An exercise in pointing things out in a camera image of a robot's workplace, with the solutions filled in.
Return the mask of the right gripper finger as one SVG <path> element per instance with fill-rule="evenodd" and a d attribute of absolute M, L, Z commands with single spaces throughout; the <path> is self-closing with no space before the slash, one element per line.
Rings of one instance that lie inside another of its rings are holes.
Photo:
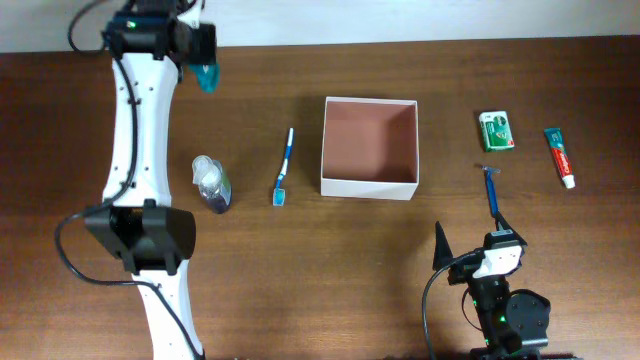
<path fill-rule="evenodd" d="M 511 225 L 506 221 L 504 216 L 499 211 L 495 213 L 494 219 L 495 219 L 497 230 L 511 230 L 513 235 L 519 241 L 521 246 L 527 245 L 527 242 L 524 240 L 524 238 L 516 230 L 514 230 L 511 227 Z"/>
<path fill-rule="evenodd" d="M 432 269 L 439 271 L 449 266 L 454 260 L 452 250 L 445 235 L 444 229 L 439 221 L 435 223 L 435 249 Z"/>

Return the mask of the teal mouthwash bottle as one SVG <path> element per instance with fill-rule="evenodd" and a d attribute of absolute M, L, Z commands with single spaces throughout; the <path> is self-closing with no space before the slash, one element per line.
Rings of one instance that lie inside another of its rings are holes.
<path fill-rule="evenodd" d="M 220 81 L 218 64 L 190 64 L 189 68 L 196 75 L 197 82 L 205 93 L 214 93 Z"/>

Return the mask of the green soap box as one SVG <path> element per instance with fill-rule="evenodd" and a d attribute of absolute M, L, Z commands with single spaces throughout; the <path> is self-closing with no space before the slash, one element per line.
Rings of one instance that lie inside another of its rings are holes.
<path fill-rule="evenodd" d="M 515 147 L 506 111 L 482 112 L 479 124 L 486 152 L 506 151 Z"/>

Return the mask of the white cardboard box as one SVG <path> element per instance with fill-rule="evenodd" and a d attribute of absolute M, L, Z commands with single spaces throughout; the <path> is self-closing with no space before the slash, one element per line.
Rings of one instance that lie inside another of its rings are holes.
<path fill-rule="evenodd" d="M 419 181 L 417 101 L 326 98 L 321 195 L 409 201 Z"/>

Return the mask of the clear purple liquid bottle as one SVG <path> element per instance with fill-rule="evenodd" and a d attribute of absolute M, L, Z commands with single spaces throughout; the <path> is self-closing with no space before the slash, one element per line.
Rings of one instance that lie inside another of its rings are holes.
<path fill-rule="evenodd" d="M 232 187 L 221 163 L 200 155 L 193 160 L 192 170 L 193 184 L 208 207 L 216 214 L 227 212 L 232 203 Z"/>

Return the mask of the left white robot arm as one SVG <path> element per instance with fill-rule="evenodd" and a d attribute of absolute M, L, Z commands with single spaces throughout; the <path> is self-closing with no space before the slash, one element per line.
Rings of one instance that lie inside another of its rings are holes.
<path fill-rule="evenodd" d="M 130 1 L 108 22 L 116 118 L 111 168 L 86 228 L 140 291 L 155 359 L 202 359 L 191 314 L 192 213 L 172 205 L 168 181 L 171 101 L 188 64 L 216 61 L 216 33 L 201 1 Z"/>

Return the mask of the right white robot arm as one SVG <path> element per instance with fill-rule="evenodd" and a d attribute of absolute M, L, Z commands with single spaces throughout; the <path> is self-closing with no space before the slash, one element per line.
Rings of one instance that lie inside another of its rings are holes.
<path fill-rule="evenodd" d="M 483 245 L 454 256 L 440 223 L 435 224 L 435 250 L 429 289 L 442 273 L 451 286 L 465 284 L 479 320 L 485 346 L 469 351 L 470 359 L 543 359 L 549 344 L 547 328 L 551 303 L 528 289 L 511 290 L 507 277 L 521 267 L 527 242 L 504 219 L 495 215 L 496 230 Z"/>

